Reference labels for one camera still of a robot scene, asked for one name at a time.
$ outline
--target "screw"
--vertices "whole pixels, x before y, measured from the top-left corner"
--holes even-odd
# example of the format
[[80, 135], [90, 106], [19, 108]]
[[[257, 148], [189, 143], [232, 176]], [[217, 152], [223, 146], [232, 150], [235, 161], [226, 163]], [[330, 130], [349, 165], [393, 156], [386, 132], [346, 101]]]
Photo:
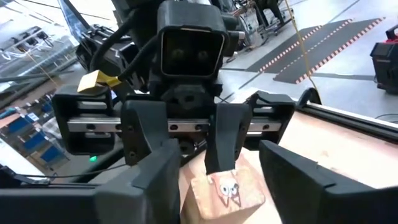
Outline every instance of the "screw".
[[89, 131], [94, 131], [95, 130], [95, 125], [94, 124], [87, 124], [86, 129]]
[[175, 131], [175, 130], [177, 130], [177, 129], [178, 129], [178, 126], [175, 125], [175, 124], [173, 124], [173, 125], [170, 126], [170, 130], [172, 130], [172, 131]]
[[244, 131], [244, 130], [245, 130], [244, 125], [243, 125], [243, 124], [239, 124], [239, 129], [240, 129], [241, 131]]

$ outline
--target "black bracket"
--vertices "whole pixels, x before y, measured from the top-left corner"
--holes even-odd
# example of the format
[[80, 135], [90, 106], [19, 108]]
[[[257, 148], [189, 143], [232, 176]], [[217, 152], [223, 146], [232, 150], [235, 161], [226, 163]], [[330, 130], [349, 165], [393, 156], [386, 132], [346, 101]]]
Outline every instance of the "black bracket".
[[114, 133], [104, 133], [103, 138], [88, 138], [86, 132], [70, 132], [68, 121], [72, 117], [90, 114], [98, 117], [112, 117], [113, 102], [111, 90], [104, 86], [95, 95], [77, 92], [77, 86], [61, 86], [52, 98], [54, 115], [57, 118], [65, 149], [74, 155], [104, 154], [111, 151], [115, 143]]
[[124, 157], [130, 166], [170, 138], [166, 103], [163, 101], [126, 100], [120, 118]]
[[321, 98], [319, 97], [319, 93], [316, 88], [307, 88], [301, 95], [298, 100], [296, 107], [302, 109], [307, 103], [316, 103], [318, 105], [322, 105]]
[[397, 187], [374, 189], [263, 141], [259, 158], [282, 223], [388, 223]]
[[15, 173], [8, 166], [0, 165], [0, 189], [10, 189], [20, 187], [22, 184], [29, 185], [48, 185], [50, 180], [33, 180], [23, 175]]
[[398, 39], [398, 36], [396, 34], [396, 30], [398, 29], [398, 25], [395, 25], [394, 27], [391, 27], [386, 31], [386, 36], [389, 40], [396, 40]]
[[168, 139], [155, 149], [95, 189], [95, 213], [101, 223], [180, 223], [178, 141]]
[[249, 105], [216, 105], [216, 113], [210, 118], [210, 128], [205, 156], [206, 173], [235, 169], [235, 160], [243, 147], [252, 119]]
[[[261, 140], [268, 140], [278, 144], [294, 114], [295, 101], [285, 94], [257, 91], [246, 100], [246, 103], [253, 110], [253, 118], [267, 121], [270, 125], [264, 125], [262, 134], [248, 136], [244, 147], [257, 151]], [[271, 124], [277, 124], [279, 128], [272, 129]]]

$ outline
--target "wooden table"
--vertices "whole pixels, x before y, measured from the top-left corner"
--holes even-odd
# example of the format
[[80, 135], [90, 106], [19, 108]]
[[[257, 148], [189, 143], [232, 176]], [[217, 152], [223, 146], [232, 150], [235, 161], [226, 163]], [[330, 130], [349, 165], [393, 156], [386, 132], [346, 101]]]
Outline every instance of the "wooden table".
[[[280, 142], [282, 147], [321, 166], [374, 188], [398, 185], [398, 145], [296, 112]], [[190, 180], [205, 175], [204, 153], [180, 169], [181, 202]], [[243, 149], [236, 168], [251, 167], [262, 182], [266, 202], [244, 223], [281, 223], [266, 183], [258, 152]]]

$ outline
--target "wooden block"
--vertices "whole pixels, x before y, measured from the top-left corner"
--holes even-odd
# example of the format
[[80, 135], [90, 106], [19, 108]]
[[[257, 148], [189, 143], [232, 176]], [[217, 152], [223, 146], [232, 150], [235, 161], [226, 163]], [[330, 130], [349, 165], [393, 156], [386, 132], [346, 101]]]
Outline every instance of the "wooden block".
[[182, 223], [244, 223], [264, 202], [262, 185], [248, 167], [193, 178]]

